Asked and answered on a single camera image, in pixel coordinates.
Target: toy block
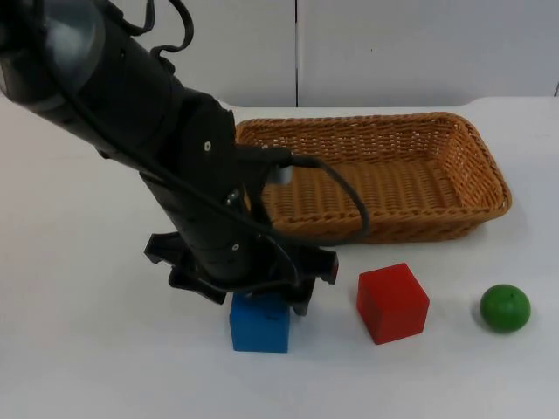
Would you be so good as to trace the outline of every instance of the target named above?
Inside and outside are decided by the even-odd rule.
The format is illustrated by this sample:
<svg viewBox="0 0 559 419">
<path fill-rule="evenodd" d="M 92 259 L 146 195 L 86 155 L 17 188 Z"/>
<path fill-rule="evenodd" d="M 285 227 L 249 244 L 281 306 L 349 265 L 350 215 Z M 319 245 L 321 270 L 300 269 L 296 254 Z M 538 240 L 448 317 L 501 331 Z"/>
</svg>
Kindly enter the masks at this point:
<svg viewBox="0 0 559 419">
<path fill-rule="evenodd" d="M 275 294 L 233 295 L 229 324 L 238 352 L 287 352 L 290 307 Z"/>
<path fill-rule="evenodd" d="M 357 311 L 377 345 L 423 332 L 429 297 L 407 264 L 362 273 Z"/>
</svg>

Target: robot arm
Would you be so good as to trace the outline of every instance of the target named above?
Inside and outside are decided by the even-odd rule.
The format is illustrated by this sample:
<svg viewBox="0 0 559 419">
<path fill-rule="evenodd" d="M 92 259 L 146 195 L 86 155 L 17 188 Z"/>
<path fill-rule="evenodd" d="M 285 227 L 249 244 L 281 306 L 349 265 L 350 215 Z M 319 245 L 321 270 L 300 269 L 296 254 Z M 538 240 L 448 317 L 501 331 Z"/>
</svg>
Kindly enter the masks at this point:
<svg viewBox="0 0 559 419">
<path fill-rule="evenodd" d="M 297 159 L 282 148 L 236 145 L 231 112 L 181 85 L 160 53 L 185 48 L 193 32 L 188 11 L 171 2 L 187 26 L 184 43 L 150 54 L 132 35 L 153 27 L 153 0 L 143 29 L 107 0 L 4 0 L 0 87 L 103 158 L 140 172 L 177 229 L 153 235 L 146 249 L 153 262 L 171 264 L 171 286 L 219 304 L 227 292 L 278 292 L 304 315 L 315 279 L 335 282 L 337 257 L 273 234 L 260 200 L 270 171 Z"/>
</svg>

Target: red block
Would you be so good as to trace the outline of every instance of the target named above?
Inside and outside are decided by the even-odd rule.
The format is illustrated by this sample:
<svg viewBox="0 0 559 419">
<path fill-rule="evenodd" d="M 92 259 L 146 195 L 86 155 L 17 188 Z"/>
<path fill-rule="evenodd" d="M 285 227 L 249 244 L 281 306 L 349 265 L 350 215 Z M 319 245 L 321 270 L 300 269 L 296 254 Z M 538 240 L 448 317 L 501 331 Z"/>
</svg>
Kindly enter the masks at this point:
<svg viewBox="0 0 559 419">
<path fill-rule="evenodd" d="M 407 264 L 359 276 L 357 310 L 377 345 L 422 333 L 429 297 Z"/>
</svg>

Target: blue block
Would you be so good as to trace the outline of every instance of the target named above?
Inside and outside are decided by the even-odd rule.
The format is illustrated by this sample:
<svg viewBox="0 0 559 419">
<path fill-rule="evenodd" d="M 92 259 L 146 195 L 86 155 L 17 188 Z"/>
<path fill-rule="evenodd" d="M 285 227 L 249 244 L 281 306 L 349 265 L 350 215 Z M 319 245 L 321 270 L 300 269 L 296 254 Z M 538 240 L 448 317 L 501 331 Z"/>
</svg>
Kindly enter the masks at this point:
<svg viewBox="0 0 559 419">
<path fill-rule="evenodd" d="M 274 294 L 233 295 L 229 325 L 233 349 L 285 354 L 289 346 L 289 306 Z"/>
</svg>

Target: green ball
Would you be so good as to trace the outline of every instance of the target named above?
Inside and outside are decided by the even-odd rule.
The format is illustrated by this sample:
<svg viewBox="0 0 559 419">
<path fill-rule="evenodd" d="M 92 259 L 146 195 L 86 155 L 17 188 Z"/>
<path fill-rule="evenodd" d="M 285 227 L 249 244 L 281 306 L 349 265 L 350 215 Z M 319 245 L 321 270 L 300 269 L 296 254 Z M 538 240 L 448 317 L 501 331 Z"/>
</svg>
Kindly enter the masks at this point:
<svg viewBox="0 0 559 419">
<path fill-rule="evenodd" d="M 521 329 L 530 318 L 530 301 L 512 285 L 496 285 L 481 297 L 482 319 L 495 332 L 510 333 Z"/>
</svg>

